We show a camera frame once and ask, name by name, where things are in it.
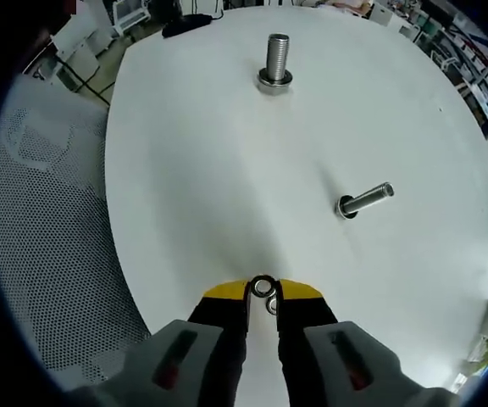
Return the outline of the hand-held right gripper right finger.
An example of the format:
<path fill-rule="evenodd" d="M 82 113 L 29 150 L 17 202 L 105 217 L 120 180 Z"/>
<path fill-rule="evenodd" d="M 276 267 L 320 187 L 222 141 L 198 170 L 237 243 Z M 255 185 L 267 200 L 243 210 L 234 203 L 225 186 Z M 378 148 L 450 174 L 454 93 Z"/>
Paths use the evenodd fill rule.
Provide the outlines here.
<path fill-rule="evenodd" d="M 357 324 L 338 321 L 321 292 L 276 282 L 278 355 L 292 406 L 458 406 L 443 387 L 423 387 L 397 355 Z"/>

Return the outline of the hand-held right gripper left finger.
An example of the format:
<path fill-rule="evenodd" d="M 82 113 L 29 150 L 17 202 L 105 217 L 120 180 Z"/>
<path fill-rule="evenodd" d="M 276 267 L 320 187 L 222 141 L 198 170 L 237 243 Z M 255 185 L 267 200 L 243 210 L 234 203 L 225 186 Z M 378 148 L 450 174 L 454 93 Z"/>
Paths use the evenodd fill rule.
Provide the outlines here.
<path fill-rule="evenodd" d="M 79 406 L 232 406 L 246 358 L 251 283 L 207 290 L 189 318 L 130 348 L 122 370 L 76 391 Z"/>

